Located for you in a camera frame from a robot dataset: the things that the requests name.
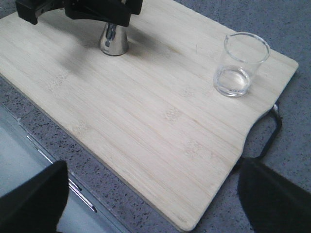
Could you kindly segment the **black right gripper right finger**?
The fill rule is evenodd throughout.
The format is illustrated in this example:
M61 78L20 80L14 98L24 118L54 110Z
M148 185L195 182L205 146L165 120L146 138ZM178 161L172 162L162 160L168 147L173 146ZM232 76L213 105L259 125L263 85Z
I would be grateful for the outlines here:
M311 195L256 159L240 169L238 196L256 233L309 233Z

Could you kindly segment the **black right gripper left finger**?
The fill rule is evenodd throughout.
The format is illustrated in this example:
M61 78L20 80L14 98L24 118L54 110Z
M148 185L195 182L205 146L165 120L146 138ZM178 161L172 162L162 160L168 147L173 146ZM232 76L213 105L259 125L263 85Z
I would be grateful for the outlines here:
M0 198L0 231L56 233L68 196L67 163L56 161Z

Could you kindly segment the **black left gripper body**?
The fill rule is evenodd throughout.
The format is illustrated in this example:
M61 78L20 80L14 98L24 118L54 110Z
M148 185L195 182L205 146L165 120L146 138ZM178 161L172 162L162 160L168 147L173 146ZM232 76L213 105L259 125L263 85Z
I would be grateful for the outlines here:
M118 13L125 14L131 12L134 15L140 14L143 0L120 0L119 2Z

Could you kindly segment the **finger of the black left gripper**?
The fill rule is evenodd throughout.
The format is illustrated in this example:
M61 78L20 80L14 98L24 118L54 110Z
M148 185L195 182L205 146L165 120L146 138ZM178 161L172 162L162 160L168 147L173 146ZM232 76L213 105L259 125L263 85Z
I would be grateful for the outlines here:
M18 16L34 25L43 13L64 7L62 0L16 0L15 3Z
M71 19L91 19L127 27L132 11L120 0L66 0L65 14Z

